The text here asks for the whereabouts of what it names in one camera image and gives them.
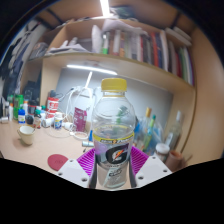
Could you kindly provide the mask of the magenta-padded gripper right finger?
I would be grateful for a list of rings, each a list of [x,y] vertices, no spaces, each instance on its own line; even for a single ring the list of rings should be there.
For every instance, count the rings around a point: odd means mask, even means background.
[[[129,159],[132,188],[143,187],[170,174],[170,169],[157,156],[148,156],[138,148],[132,147]]]

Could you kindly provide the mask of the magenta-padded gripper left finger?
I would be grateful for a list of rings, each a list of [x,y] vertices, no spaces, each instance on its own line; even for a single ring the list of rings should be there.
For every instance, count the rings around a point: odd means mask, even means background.
[[[78,159],[69,159],[59,169],[57,175],[78,186],[84,188],[95,188],[97,183],[95,149],[90,149]]]

